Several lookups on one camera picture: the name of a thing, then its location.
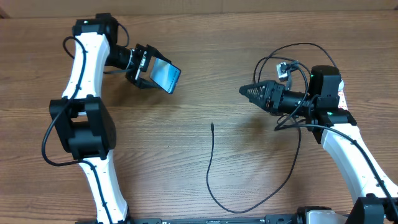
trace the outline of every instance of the black bracket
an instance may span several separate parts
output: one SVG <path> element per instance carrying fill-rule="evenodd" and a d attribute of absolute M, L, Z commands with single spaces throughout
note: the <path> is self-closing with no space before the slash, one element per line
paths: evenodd
<path fill-rule="evenodd" d="M 140 72 L 146 72 L 148 70 L 149 63 L 152 57 L 159 58 L 169 64 L 172 64 L 172 61 L 165 58 L 155 47 L 152 47 L 150 45 L 146 45 L 145 47 L 137 44 L 132 55 L 132 66 L 130 71 L 126 73 L 126 78 L 140 89 L 162 89 L 160 86 L 158 86 L 158 84 L 154 82 L 148 81 L 141 77 L 136 77 L 138 70 L 140 70 Z"/>
<path fill-rule="evenodd" d="M 359 197 L 346 224 L 383 224 L 384 214 L 389 221 L 396 223 L 397 217 L 389 207 L 390 203 L 386 198 L 377 198 L 374 194 Z"/>
<path fill-rule="evenodd" d="M 349 111 L 338 107 L 340 97 L 338 88 L 341 82 L 340 71 L 332 66 L 317 65 L 312 67 L 310 85 L 308 87 L 309 98 L 315 95 L 313 113 L 307 117 L 307 124 L 318 124 L 331 127 L 334 124 L 349 123 L 356 125 L 356 121 Z M 309 128 L 318 144 L 321 143 L 323 129 Z"/>
<path fill-rule="evenodd" d="M 63 149 L 71 152 L 74 159 L 100 157 L 106 159 L 108 151 L 116 146 L 116 128 L 100 97 L 88 95 L 85 99 L 75 99 L 64 110 L 68 99 L 51 100 L 50 114 L 60 117 L 55 129 Z M 73 122 L 79 113 L 85 112 L 88 121 Z"/>
<path fill-rule="evenodd" d="M 85 32 L 96 32 L 105 34 L 110 45 L 115 45 L 118 41 L 118 21 L 110 13 L 98 13 L 95 19 L 78 19 L 72 27 L 74 36 Z"/>

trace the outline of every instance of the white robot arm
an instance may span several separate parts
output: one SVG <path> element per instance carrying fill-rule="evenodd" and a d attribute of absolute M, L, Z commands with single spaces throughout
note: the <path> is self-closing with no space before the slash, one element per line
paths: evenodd
<path fill-rule="evenodd" d="M 75 56 L 70 55 L 74 58 L 72 74 L 62 99 L 50 102 L 53 122 L 42 147 L 43 157 L 49 164 L 79 163 L 85 172 L 97 208 L 97 218 L 92 223 L 132 223 L 114 168 L 116 128 L 101 100 L 104 66 L 122 69 L 111 73 L 125 72 L 126 78 L 138 88 L 163 88 L 170 94 L 180 76 L 180 70 L 150 45 L 137 44 L 135 49 L 117 45 L 118 26 L 110 14 L 97 14 L 95 19 L 77 20 L 73 37 L 65 39 L 76 40 Z M 139 76 L 148 70 L 151 57 L 156 59 L 150 76 L 155 82 Z M 71 120 L 77 116 L 87 116 L 87 121 Z M 57 164 L 45 155 L 45 142 L 53 126 L 64 150 L 72 153 L 75 161 Z"/>
<path fill-rule="evenodd" d="M 283 63 L 277 69 L 281 70 L 281 77 L 290 70 L 297 70 L 297 62 Z M 306 124 L 275 129 L 308 128 L 336 162 L 355 204 L 348 218 L 325 208 L 305 207 L 301 214 L 299 208 L 299 218 L 306 224 L 377 224 L 383 223 L 384 215 L 390 221 L 398 221 L 398 186 L 383 172 L 362 140 L 346 105 L 340 71 L 327 65 L 313 67 L 306 90 L 308 97 L 289 89 L 274 80 L 266 80 L 242 86 L 239 92 L 270 114 L 304 116 Z"/>

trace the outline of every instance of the sticker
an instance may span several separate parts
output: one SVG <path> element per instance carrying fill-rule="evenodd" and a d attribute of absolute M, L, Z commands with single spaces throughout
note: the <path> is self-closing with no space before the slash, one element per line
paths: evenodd
<path fill-rule="evenodd" d="M 348 110 L 347 101 L 346 101 L 346 97 L 344 95 L 344 91 L 340 90 L 338 92 L 338 95 L 340 96 L 340 100 L 338 102 L 338 107 L 343 109 L 343 110 Z"/>

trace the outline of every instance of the wooden table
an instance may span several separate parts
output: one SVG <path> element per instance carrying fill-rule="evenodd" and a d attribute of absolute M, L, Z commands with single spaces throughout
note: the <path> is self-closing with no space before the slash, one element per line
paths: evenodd
<path fill-rule="evenodd" d="M 134 217 L 261 217 L 292 213 L 303 205 L 349 213 L 353 203 L 337 166 L 306 130 L 292 177 L 257 209 L 228 213 L 206 188 L 211 122 L 216 142 L 210 185 L 226 207 L 251 207 L 286 178 L 297 131 L 274 132 L 276 118 L 238 89 L 251 83 L 261 57 L 294 42 L 320 44 L 335 59 L 349 110 L 369 150 L 398 182 L 396 11 L 117 19 L 130 33 L 131 47 L 151 44 L 182 69 L 173 95 L 138 90 L 124 75 L 104 78 L 103 101 L 118 130 L 116 172 Z M 61 97 L 72 69 L 62 40 L 74 23 L 75 18 L 0 20 L 0 223 L 73 223 L 96 216 L 79 166 L 52 167 L 40 153 L 49 102 Z M 119 36 L 124 43 L 121 31 Z M 309 67 L 330 64 L 310 46 L 279 55 Z M 277 78 L 276 63 L 269 61 L 263 79 Z M 294 90 L 303 90 L 300 76 L 294 79 Z M 55 161 L 72 158 L 55 132 L 47 151 Z"/>

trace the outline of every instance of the black cable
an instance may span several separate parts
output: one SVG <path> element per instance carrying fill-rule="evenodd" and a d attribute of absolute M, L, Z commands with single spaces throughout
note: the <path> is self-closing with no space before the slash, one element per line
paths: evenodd
<path fill-rule="evenodd" d="M 219 203 L 219 201 L 217 201 L 217 199 L 215 198 L 215 196 L 214 196 L 213 193 L 211 192 L 210 185 L 209 185 L 209 171 L 210 171 L 211 162 L 212 162 L 212 160 L 213 160 L 213 153 L 214 153 L 214 124 L 212 123 L 212 124 L 211 124 L 211 139 L 212 139 L 212 140 L 211 140 L 211 141 L 212 141 L 212 143 L 211 143 L 211 156 L 210 156 L 210 162 L 209 162 L 209 166 L 208 166 L 208 168 L 207 168 L 207 173 L 206 173 L 206 183 L 207 183 L 207 189 L 208 189 L 208 191 L 209 191 L 211 197 L 213 198 L 213 200 L 217 203 L 217 205 L 220 206 L 222 209 L 226 210 L 227 212 L 231 212 L 231 213 L 235 213 L 235 214 L 246 213 L 246 212 L 249 212 L 249 211 L 251 211 L 251 210 L 257 208 L 257 207 L 260 206 L 262 203 L 266 202 L 268 199 L 270 199 L 272 196 L 274 196 L 274 195 L 287 183 L 287 181 L 290 179 L 290 176 L 292 175 L 292 172 L 293 172 L 293 169 L 294 169 L 294 165 L 295 165 L 296 160 L 297 160 L 297 156 L 299 155 L 299 150 L 300 150 L 300 145 L 301 145 L 301 138 L 302 138 L 301 129 L 300 129 L 300 128 L 297 128 L 297 131 L 298 131 L 298 145 L 297 145 L 297 151 L 296 151 L 296 154 L 295 154 L 295 156 L 294 156 L 292 168 L 290 169 L 290 172 L 289 172 L 287 178 L 285 179 L 285 181 L 284 181 L 284 182 L 280 185 L 280 187 L 278 187 L 272 194 L 270 194 L 270 195 L 269 195 L 268 197 L 266 197 L 264 200 L 262 200 L 262 201 L 260 201 L 259 203 L 257 203 L 255 206 L 253 206 L 253 207 L 251 207 L 251 208 L 248 208 L 248 209 L 246 209 L 246 210 L 243 210 L 243 211 L 233 211 L 233 210 L 230 210 L 230 209 L 224 207 L 222 204 Z"/>
<path fill-rule="evenodd" d="M 256 72 L 257 72 L 257 68 L 258 68 L 259 64 L 260 64 L 263 60 L 265 60 L 265 59 L 267 59 L 267 58 L 268 58 L 268 57 L 263 57 L 262 59 L 260 59 L 260 60 L 257 62 L 257 65 L 256 65 L 256 67 L 254 68 L 254 73 L 253 73 L 253 82 L 254 82 L 254 83 L 256 83 Z M 287 57 L 272 56 L 271 58 L 274 58 L 274 59 L 282 59 L 282 60 L 288 60 L 288 61 L 291 61 L 291 62 L 295 62 L 295 61 L 296 61 L 295 59 L 287 58 Z M 309 69 L 307 66 L 305 66 L 303 63 L 301 63 L 301 62 L 299 62 L 299 61 L 297 61 L 297 62 L 298 62 L 299 65 L 301 65 L 303 68 L 306 69 L 306 71 L 308 72 L 308 74 L 311 75 L 311 71 L 310 71 L 310 69 Z"/>
<path fill-rule="evenodd" d="M 319 97 L 319 94 L 315 94 L 312 96 L 310 102 L 308 103 L 308 117 L 311 118 L 311 105 L 316 97 Z"/>
<path fill-rule="evenodd" d="M 317 45 L 317 44 L 314 44 L 314 43 L 296 43 L 296 44 L 289 44 L 289 45 L 285 45 L 285 46 L 283 46 L 283 47 L 279 47 L 278 49 L 274 50 L 271 54 L 269 54 L 268 57 L 265 58 L 265 61 L 264 61 L 264 63 L 262 64 L 261 69 L 260 69 L 260 72 L 259 72 L 258 82 L 260 82 L 260 76 L 261 76 L 262 69 L 264 68 L 264 66 L 265 66 L 265 64 L 267 63 L 268 59 L 272 58 L 273 55 L 274 55 L 278 50 L 284 49 L 284 48 L 286 48 L 286 47 L 296 46 L 296 45 L 312 45 L 312 46 L 318 47 L 319 49 L 321 49 L 321 50 L 326 54 L 326 56 L 328 56 L 328 58 L 330 59 L 330 61 L 331 61 L 332 64 L 333 64 L 333 66 L 337 68 L 337 65 L 336 65 L 335 61 L 333 61 L 333 59 L 331 58 L 331 56 L 329 55 L 329 53 L 328 53 L 323 47 L 321 47 L 321 46 L 319 46 L 319 45 Z M 253 75 L 253 81 L 254 81 L 254 83 L 256 82 L 256 73 L 254 73 L 254 75 Z"/>
<path fill-rule="evenodd" d="M 303 79 L 304 79 L 304 84 L 305 84 L 305 93 L 304 93 L 303 99 L 297 105 L 296 109 L 294 109 L 293 112 L 291 114 L 289 114 L 289 116 L 287 118 L 285 118 L 281 123 L 278 123 L 277 126 L 274 128 L 275 130 L 278 130 L 284 123 L 286 123 L 286 121 L 288 121 L 290 118 L 293 118 L 293 116 L 297 113 L 297 111 L 303 105 L 303 103 L 304 103 L 304 101 L 305 101 L 305 99 L 307 98 L 307 95 L 308 95 L 308 80 L 307 80 L 307 77 L 305 76 L 304 71 L 300 67 L 298 67 L 296 65 L 293 65 L 292 67 L 294 67 L 297 70 L 299 70 L 300 73 L 302 74 Z"/>
<path fill-rule="evenodd" d="M 388 192 L 386 186 L 384 185 L 384 181 L 381 180 L 379 174 L 376 171 L 376 168 L 374 168 L 372 161 L 370 160 L 370 158 L 368 157 L 368 155 L 366 154 L 365 150 L 358 144 L 357 140 L 352 139 L 351 137 L 349 137 L 348 135 L 342 133 L 341 131 L 335 130 L 333 128 L 329 128 L 326 126 L 322 126 L 322 125 L 317 125 L 317 124 L 293 124 L 293 125 L 288 125 L 288 126 L 283 126 L 281 128 L 279 128 L 279 130 L 283 130 L 283 129 L 289 129 L 289 128 L 321 128 L 321 129 L 325 129 L 328 131 L 332 131 L 336 134 L 339 134 L 340 136 L 344 137 L 345 139 L 349 140 L 353 145 L 355 145 L 358 150 L 361 152 L 362 156 L 365 158 L 366 163 L 368 164 L 370 170 L 372 171 L 374 177 L 376 178 L 378 184 L 380 185 L 381 189 L 383 190 L 384 194 L 387 196 L 392 209 L 395 213 L 395 217 L 394 219 L 397 220 L 398 219 L 398 209 L 396 207 L 395 201 L 394 199 L 391 197 L 390 193 Z"/>
<path fill-rule="evenodd" d="M 301 122 L 305 122 L 305 121 L 307 121 L 307 119 L 301 119 L 300 121 L 298 121 L 297 123 L 301 123 Z"/>
<path fill-rule="evenodd" d="M 125 46 L 123 46 L 123 47 L 127 47 L 127 46 L 130 44 L 130 35 L 129 35 L 129 32 L 127 31 L 127 29 L 126 29 L 122 24 L 118 23 L 118 25 L 119 25 L 120 27 L 122 27 L 122 29 L 126 32 L 126 35 L 127 35 L 127 43 L 126 43 Z"/>
<path fill-rule="evenodd" d="M 81 47 L 81 49 L 82 49 L 82 52 L 83 52 L 83 65 L 81 66 L 81 72 L 80 72 L 80 76 L 79 76 L 78 82 L 77 82 L 77 84 L 76 84 L 76 89 L 75 89 L 75 91 L 73 92 L 72 96 L 70 97 L 70 99 L 68 100 L 68 102 L 65 104 L 65 106 L 62 108 L 62 110 L 54 117 L 54 119 L 53 119 L 52 122 L 50 123 L 49 127 L 47 128 L 47 131 L 46 131 L 45 134 L 44 134 L 43 141 L 42 141 L 42 156 L 43 156 L 43 159 L 44 159 L 48 164 L 50 164 L 50 165 L 52 165 L 52 166 L 56 166 L 56 167 L 68 166 L 68 165 L 77 164 L 77 163 L 84 163 L 84 164 L 89 165 L 90 168 L 91 168 L 91 170 L 92 170 L 93 173 L 94 173 L 95 180 L 96 180 L 96 183 L 97 183 L 97 186 L 98 186 L 99 197 L 101 198 L 102 206 L 104 207 L 105 212 L 106 212 L 106 215 L 108 216 L 109 223 L 113 223 L 113 222 L 112 222 L 112 218 L 111 218 L 111 214 L 110 214 L 110 212 L 109 212 L 109 210 L 108 210 L 108 206 L 106 205 L 106 202 L 105 202 L 105 199 L 104 199 L 104 195 L 103 195 L 103 193 L 102 193 L 102 188 L 101 188 L 101 184 L 100 184 L 100 179 L 99 179 L 99 177 L 98 177 L 98 174 L 97 174 L 97 171 L 96 171 L 96 169 L 95 169 L 95 166 L 94 166 L 92 163 L 90 163 L 90 162 L 88 162 L 88 161 L 84 161 L 84 160 L 76 160 L 76 161 L 70 161 L 70 162 L 56 163 L 56 162 L 51 161 L 51 160 L 47 157 L 47 155 L 46 155 L 46 153 L 45 153 L 45 145 L 46 145 L 46 143 L 47 143 L 47 139 L 48 139 L 49 136 L 50 136 L 51 130 L 52 130 L 53 127 L 55 126 L 55 123 L 56 123 L 57 120 L 59 119 L 59 117 L 60 117 L 60 115 L 62 114 L 62 112 L 64 112 L 64 111 L 70 106 L 70 104 L 71 104 L 71 102 L 73 101 L 73 99 L 75 99 L 75 97 L 77 96 L 77 93 L 78 93 L 79 90 L 80 90 L 81 81 L 82 81 L 82 79 L 83 79 L 83 75 L 84 75 L 85 68 L 86 68 L 86 53 L 87 53 L 87 51 L 86 51 L 84 45 L 80 42 L 80 40 L 78 40 L 76 37 L 72 37 L 72 36 L 71 36 L 71 37 L 66 37 L 66 38 L 63 40 L 63 42 L 62 42 L 63 48 L 65 49 L 66 53 L 67 53 L 69 56 L 71 56 L 71 58 L 74 58 L 74 56 L 68 51 L 68 49 L 66 48 L 66 45 L 65 45 L 66 42 L 67 42 L 68 40 L 70 40 L 70 39 L 75 40 L 75 41 L 78 42 L 78 44 L 80 45 L 80 47 Z"/>
<path fill-rule="evenodd" d="M 279 124 L 279 121 L 280 121 L 282 118 L 286 117 L 287 115 L 288 115 L 288 114 L 283 114 L 282 116 L 280 116 L 280 117 L 278 118 L 278 120 L 276 121 L 276 123 Z"/>

